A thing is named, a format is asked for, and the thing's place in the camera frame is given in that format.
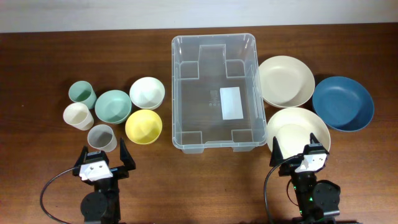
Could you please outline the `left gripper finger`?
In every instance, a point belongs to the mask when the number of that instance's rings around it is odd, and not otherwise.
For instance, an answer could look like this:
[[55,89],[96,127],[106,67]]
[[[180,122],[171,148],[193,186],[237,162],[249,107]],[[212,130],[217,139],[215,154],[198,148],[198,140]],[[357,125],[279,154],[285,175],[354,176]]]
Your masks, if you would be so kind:
[[127,170],[135,170],[136,163],[130,155],[123,138],[120,138],[120,160],[123,162]]
[[87,153],[88,153],[88,148],[86,146],[84,146],[74,167],[80,167],[81,165],[84,164]]

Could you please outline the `cream plate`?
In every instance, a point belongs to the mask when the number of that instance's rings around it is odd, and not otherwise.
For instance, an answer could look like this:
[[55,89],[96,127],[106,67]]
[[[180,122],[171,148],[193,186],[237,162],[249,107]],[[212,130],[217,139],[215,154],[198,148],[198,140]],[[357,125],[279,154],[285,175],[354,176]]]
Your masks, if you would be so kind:
[[269,149],[273,150],[273,139],[276,138],[285,159],[303,152],[304,147],[310,144],[311,134],[326,150],[331,146],[326,124],[315,113],[304,108],[286,108],[276,112],[267,123],[267,134]]

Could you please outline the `dark blue plate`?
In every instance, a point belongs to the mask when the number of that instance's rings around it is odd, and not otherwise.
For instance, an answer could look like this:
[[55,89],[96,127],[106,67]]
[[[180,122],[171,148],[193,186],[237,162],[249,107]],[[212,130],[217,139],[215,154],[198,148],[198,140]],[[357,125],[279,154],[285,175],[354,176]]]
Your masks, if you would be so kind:
[[375,112],[373,98],[367,89],[348,77],[322,80],[315,87],[312,105],[327,126],[342,132],[364,129]]

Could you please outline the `beige plate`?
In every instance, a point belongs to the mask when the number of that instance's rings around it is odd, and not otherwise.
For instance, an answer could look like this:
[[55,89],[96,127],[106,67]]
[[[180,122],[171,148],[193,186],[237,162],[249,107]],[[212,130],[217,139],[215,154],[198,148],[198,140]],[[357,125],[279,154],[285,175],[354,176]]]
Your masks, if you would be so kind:
[[301,60],[279,55],[259,66],[263,100],[278,108],[291,108],[306,103],[315,91],[315,77]]

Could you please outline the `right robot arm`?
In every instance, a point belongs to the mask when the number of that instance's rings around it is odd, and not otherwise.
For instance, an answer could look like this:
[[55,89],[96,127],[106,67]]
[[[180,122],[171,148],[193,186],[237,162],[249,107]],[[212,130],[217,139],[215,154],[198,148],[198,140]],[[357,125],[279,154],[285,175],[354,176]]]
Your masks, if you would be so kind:
[[310,143],[303,152],[284,158],[276,137],[272,141],[272,155],[265,184],[269,177],[279,169],[278,175],[289,176],[293,185],[300,216],[292,219],[293,223],[336,223],[340,214],[338,208],[341,188],[329,180],[317,180],[316,173],[325,167],[329,152],[313,133]]

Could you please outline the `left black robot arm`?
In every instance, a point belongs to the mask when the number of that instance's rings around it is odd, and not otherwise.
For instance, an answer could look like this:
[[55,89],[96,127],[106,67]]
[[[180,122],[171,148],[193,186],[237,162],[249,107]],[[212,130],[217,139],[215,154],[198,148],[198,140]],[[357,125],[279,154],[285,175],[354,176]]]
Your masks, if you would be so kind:
[[118,181],[129,177],[136,169],[124,139],[120,139],[120,160],[123,165],[110,168],[104,151],[89,152],[85,146],[75,163],[74,176],[94,187],[80,204],[85,223],[119,223],[121,219]]

